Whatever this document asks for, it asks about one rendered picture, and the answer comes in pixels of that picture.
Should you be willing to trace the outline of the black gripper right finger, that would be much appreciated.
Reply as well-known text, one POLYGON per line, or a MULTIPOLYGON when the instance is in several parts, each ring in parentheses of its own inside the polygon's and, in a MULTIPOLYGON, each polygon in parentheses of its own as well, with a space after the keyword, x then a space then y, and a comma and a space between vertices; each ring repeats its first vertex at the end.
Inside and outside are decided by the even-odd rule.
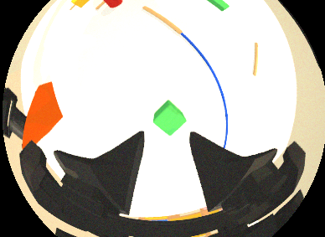
POLYGON ((273 162, 278 149, 240 156, 220 147, 198 132, 189 133, 190 152, 199 174, 208 213, 222 209, 223 203, 254 170, 273 162))

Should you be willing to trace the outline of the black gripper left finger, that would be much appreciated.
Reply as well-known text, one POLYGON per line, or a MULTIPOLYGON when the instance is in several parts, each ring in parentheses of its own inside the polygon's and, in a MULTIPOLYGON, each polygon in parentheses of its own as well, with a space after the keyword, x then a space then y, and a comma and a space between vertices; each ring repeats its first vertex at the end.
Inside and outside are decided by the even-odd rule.
POLYGON ((121 214, 129 216, 145 139, 145 132, 139 131, 110 152, 95 158, 71 155, 58 149, 54 156, 64 173, 96 186, 121 214))

